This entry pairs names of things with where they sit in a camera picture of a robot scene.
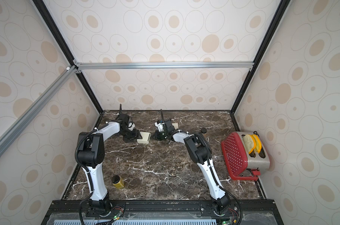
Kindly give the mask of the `cream drawer jewelry box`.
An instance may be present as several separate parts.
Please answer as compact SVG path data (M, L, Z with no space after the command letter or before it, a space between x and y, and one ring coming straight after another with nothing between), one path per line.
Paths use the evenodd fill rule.
M150 138L151 138L150 132L140 132L140 136L137 139L137 143L149 144Z

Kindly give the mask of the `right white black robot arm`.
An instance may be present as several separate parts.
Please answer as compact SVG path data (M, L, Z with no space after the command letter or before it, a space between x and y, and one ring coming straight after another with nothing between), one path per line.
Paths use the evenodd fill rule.
M216 173L212 151L203 135L207 130L202 128L200 132L186 132L176 129L171 120L158 120L155 126L157 128L154 134L155 139L175 141L186 146L191 160L199 166L205 177L215 213L225 214L231 205L231 199L235 197L222 186Z

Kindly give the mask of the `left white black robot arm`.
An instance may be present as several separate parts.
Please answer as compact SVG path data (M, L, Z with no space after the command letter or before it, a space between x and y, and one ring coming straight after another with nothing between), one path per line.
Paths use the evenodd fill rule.
M102 165L105 158L104 142L113 135L121 135L126 143L142 139L140 131L135 128L130 116L123 113L121 106L115 119L87 133L81 132L75 150L75 160L87 176L90 206L107 211L111 209L111 203L103 179Z

